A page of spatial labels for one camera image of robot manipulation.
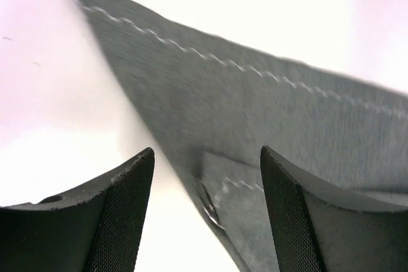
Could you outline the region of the grey cloth napkin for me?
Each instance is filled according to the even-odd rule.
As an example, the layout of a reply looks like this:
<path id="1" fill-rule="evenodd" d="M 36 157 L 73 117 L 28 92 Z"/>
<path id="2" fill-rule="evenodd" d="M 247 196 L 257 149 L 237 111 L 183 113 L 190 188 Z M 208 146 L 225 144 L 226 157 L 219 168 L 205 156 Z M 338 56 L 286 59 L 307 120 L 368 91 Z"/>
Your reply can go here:
<path id="1" fill-rule="evenodd" d="M 261 149 L 407 207 L 407 98 L 174 23 L 132 0 L 76 0 L 101 51 L 240 271 L 280 271 Z"/>

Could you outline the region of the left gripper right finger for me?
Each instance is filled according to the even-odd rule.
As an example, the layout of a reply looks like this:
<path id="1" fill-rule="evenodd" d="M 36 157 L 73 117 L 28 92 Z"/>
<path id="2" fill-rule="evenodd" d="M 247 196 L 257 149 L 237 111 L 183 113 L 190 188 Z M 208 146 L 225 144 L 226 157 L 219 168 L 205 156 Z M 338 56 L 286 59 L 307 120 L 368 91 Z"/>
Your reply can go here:
<path id="1" fill-rule="evenodd" d="M 407 207 L 342 189 L 268 146 L 261 177 L 280 271 L 407 271 Z"/>

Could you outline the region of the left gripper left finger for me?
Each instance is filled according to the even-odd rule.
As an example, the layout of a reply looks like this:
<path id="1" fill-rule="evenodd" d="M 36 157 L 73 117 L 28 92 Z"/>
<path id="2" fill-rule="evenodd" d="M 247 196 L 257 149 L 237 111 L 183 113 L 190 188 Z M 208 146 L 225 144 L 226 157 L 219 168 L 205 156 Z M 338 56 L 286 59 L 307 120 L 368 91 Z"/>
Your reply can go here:
<path id="1" fill-rule="evenodd" d="M 154 164 L 146 148 L 39 203 L 1 208 L 1 270 L 133 271 Z"/>

